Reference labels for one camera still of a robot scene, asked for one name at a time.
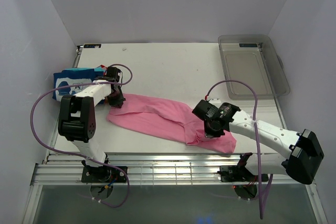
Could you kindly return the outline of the pink t shirt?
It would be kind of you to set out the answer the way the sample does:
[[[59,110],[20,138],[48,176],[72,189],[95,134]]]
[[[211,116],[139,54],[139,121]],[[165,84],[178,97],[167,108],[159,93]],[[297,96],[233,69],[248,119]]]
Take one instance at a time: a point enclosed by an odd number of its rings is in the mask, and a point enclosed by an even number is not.
[[[197,146],[207,150],[231,154],[236,140],[225,132],[217,138],[206,138],[203,121],[185,103],[126,94],[121,108],[111,108],[107,121],[127,130]]]

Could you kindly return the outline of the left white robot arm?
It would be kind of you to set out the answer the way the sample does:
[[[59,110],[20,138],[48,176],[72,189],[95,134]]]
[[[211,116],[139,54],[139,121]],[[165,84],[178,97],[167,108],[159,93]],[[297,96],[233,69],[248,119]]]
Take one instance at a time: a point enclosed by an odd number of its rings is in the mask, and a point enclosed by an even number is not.
[[[58,133],[77,147],[84,156],[83,166],[100,182],[111,177],[111,168],[105,165],[108,162],[107,154],[93,139],[96,131],[95,106],[107,100],[112,108],[121,108],[125,101],[121,83],[122,71],[111,65],[104,76],[96,78],[93,85],[61,99]]]

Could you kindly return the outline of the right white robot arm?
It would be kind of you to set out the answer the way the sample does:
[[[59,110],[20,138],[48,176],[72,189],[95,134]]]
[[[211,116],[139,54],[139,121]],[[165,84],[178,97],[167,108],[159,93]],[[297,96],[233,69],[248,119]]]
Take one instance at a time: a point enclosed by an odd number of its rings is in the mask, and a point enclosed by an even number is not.
[[[224,102],[216,107],[201,100],[192,111],[204,123],[205,136],[215,138],[231,132],[245,136],[273,149],[275,153],[261,157],[245,153],[235,166],[226,166],[219,173],[223,180],[243,182],[259,173],[282,174],[310,185],[324,158],[316,134],[311,130],[295,132],[253,119],[239,107]]]

